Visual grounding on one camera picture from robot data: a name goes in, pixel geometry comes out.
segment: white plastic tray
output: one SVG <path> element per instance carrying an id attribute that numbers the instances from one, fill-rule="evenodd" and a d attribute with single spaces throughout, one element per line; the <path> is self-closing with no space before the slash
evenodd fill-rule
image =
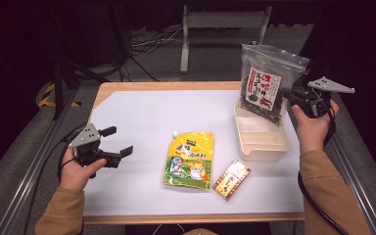
<path id="1" fill-rule="evenodd" d="M 275 125 L 239 104 L 234 107 L 241 158 L 244 161 L 279 161 L 291 149 L 284 126 Z"/>

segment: white tabletop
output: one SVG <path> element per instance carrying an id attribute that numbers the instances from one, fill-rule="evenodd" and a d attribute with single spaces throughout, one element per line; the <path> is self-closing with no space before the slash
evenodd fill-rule
<path id="1" fill-rule="evenodd" d="M 97 129 L 117 127 L 100 149 L 118 153 L 134 146 L 118 168 L 102 168 L 85 188 L 85 216 L 303 212 L 299 190 L 299 142 L 286 114 L 292 149 L 278 162 L 240 158 L 234 106 L 237 90 L 118 91 L 92 113 Z M 214 135 L 212 182 L 234 160 L 252 171 L 226 202 L 213 189 L 163 185 L 172 132 Z"/>

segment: small snack box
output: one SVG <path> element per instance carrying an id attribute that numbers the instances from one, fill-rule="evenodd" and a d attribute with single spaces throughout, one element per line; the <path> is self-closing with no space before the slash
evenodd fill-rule
<path id="1" fill-rule="evenodd" d="M 250 171 L 248 167 L 236 160 L 218 178 L 212 189 L 228 201 Z"/>

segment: seaweed package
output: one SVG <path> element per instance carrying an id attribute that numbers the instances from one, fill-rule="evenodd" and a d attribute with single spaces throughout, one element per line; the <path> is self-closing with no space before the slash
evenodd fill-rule
<path id="1" fill-rule="evenodd" d="M 213 135 L 174 133 L 164 168 L 163 183 L 200 189 L 212 187 Z"/>
<path id="2" fill-rule="evenodd" d="M 243 45 L 240 107 L 280 125 L 286 89 L 306 70 L 309 59 L 268 45 Z"/>

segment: package label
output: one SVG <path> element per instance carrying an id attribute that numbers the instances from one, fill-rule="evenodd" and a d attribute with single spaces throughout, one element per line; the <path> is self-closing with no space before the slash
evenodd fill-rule
<path id="1" fill-rule="evenodd" d="M 273 109 L 281 77 L 275 74 L 250 69 L 246 100 L 267 110 Z"/>

